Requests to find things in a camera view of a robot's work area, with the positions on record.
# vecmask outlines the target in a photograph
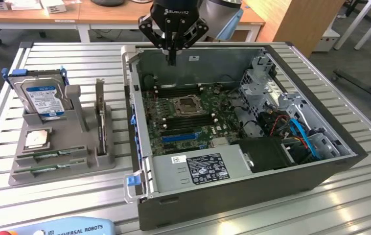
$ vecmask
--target aluminum extrusion table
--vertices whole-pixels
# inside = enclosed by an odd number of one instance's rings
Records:
[[[369,157],[313,191],[153,231],[139,230],[137,205],[127,204],[123,195],[123,176],[133,171],[123,44],[129,43],[35,43],[18,51],[14,69],[47,70],[61,65],[67,68],[70,83],[82,85],[85,106],[94,105],[94,83],[97,78],[105,78],[118,166],[70,180],[11,187],[9,172],[23,124],[23,105],[6,84],[0,93],[0,230],[78,215],[111,219],[118,234],[127,235],[371,234],[371,122],[302,53],[285,43],[271,45],[367,150]],[[294,89],[281,71],[278,79],[289,90]]]

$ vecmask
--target gray floor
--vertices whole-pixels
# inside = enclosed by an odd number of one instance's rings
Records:
[[[354,21],[357,14],[353,13],[347,19],[337,19],[334,29],[337,32],[343,33],[351,22]],[[327,77],[333,76],[333,70],[339,68],[358,77],[367,84],[371,85],[371,39],[366,43],[361,51],[354,50],[355,43],[362,38],[370,28],[371,23],[366,20],[362,21],[358,29],[347,40],[339,51],[333,50],[330,53],[315,53],[311,56],[311,61],[325,73]],[[109,38],[115,39],[117,42],[134,42],[143,41],[145,37],[141,32],[131,32],[125,30],[119,35],[118,30],[111,33],[103,33]],[[93,41],[109,41],[109,39],[98,39],[97,34],[91,32]],[[47,38],[39,37],[37,30],[5,30],[0,33],[5,45],[0,47],[0,70],[5,67],[10,67],[18,48],[22,41],[37,42],[78,42],[79,36],[77,31],[70,30],[47,30]],[[3,86],[3,80],[0,76],[0,88]],[[371,119],[371,97],[362,90],[355,88],[346,81],[337,83],[338,88],[343,91],[345,95],[358,106],[366,116]]]

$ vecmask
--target wooden table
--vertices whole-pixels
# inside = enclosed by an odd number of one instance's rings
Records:
[[[126,1],[118,7],[105,7],[85,0],[82,4],[67,6],[69,11],[45,15],[43,10],[0,11],[0,29],[77,29],[83,43],[90,42],[91,29],[138,29],[138,19],[150,12],[153,3],[138,4]],[[238,30],[249,31],[246,41],[254,42],[263,19],[242,6],[245,15]]]

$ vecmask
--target western digital hard drive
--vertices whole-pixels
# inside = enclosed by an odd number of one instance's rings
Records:
[[[15,70],[6,77],[15,89],[29,114],[39,114],[43,120],[65,117],[73,109],[71,100],[65,95],[69,85],[66,70],[29,71]]]

